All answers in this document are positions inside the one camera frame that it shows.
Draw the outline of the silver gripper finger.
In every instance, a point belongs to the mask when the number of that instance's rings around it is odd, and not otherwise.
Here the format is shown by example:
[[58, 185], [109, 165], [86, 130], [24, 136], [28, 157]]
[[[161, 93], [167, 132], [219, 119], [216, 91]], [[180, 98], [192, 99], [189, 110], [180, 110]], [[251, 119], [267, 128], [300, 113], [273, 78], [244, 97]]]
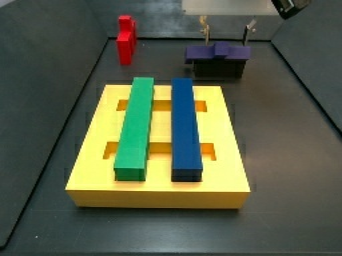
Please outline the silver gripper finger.
[[208, 45], [208, 40], [209, 40], [209, 25], [207, 23], [207, 16], [205, 15], [199, 16], [199, 23], [200, 23], [200, 26], [201, 26], [200, 33], [204, 36], [204, 44], [207, 46]]
[[244, 26], [243, 39], [241, 39], [243, 46], [247, 46], [249, 34], [256, 31], [256, 29], [253, 28], [255, 25], [256, 25], [256, 19], [253, 18], [249, 21], [249, 23]]

